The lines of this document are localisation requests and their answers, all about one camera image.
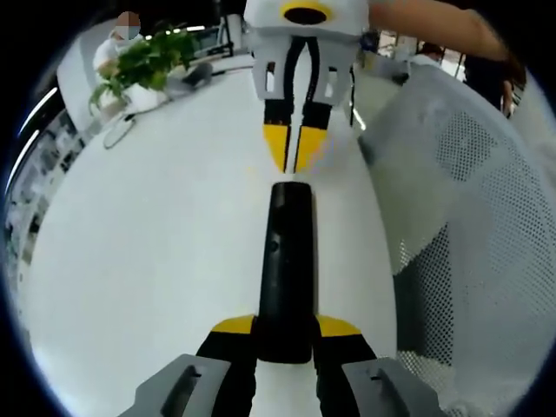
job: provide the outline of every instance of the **green plant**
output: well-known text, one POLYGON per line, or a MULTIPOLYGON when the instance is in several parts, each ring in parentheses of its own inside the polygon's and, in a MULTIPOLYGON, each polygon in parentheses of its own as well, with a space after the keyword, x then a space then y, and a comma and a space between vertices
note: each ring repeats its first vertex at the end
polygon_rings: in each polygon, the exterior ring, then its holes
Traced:
POLYGON ((123 100, 123 92, 133 84, 146 89, 164 90, 168 73, 183 65, 187 70, 195 54, 195 39, 187 31, 177 33, 168 28, 149 40, 133 44, 118 58, 116 66, 104 82, 93 91, 89 106, 99 108, 101 96, 112 93, 123 100))

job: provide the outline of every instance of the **white table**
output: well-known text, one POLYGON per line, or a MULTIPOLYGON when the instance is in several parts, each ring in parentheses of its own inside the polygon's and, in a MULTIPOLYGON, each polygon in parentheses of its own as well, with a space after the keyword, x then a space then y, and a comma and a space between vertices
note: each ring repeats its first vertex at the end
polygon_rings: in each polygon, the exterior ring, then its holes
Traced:
MULTIPOLYGON (((94 138, 43 221, 26 286, 37 362, 72 415, 112 417, 136 387, 222 319, 256 313, 270 189, 248 70, 141 115, 112 150, 94 138)), ((395 355, 394 287, 380 212, 336 111, 309 182, 318 212, 319 309, 395 355)), ((314 367, 260 363, 251 415, 319 415, 314 367)))

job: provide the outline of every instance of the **white tabletop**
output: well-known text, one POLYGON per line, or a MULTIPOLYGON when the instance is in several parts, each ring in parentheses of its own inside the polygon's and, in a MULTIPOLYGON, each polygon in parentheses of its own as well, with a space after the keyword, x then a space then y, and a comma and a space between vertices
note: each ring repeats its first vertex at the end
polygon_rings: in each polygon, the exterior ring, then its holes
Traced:
MULTIPOLYGON (((94 138, 67 174, 26 280, 37 362, 78 417, 112 417, 136 387, 194 354, 225 318, 256 313, 270 189, 248 70, 139 116, 112 150, 94 138)), ((296 180, 316 196, 319 310, 395 355, 394 287, 373 186, 345 116, 296 180)), ((320 415, 314 367, 260 363, 251 415, 320 415)))

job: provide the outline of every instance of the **black cylindrical object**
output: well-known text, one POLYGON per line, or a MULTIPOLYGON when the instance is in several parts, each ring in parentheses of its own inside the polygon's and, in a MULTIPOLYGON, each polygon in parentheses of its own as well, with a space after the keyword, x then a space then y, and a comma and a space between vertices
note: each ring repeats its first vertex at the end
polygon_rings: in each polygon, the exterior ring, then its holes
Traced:
POLYGON ((307 363, 314 337, 314 208, 308 184, 272 188, 255 321, 257 356, 275 363, 307 363))

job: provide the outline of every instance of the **yellow circle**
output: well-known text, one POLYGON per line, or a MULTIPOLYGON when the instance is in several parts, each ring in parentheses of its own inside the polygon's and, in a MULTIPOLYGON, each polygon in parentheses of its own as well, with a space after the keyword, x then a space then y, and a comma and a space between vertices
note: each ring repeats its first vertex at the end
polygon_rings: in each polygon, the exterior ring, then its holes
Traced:
POLYGON ((319 11, 326 17, 326 22, 332 20, 334 17, 334 12, 328 6, 311 0, 285 3, 280 8, 281 15, 286 16, 286 13, 292 9, 309 9, 319 11))

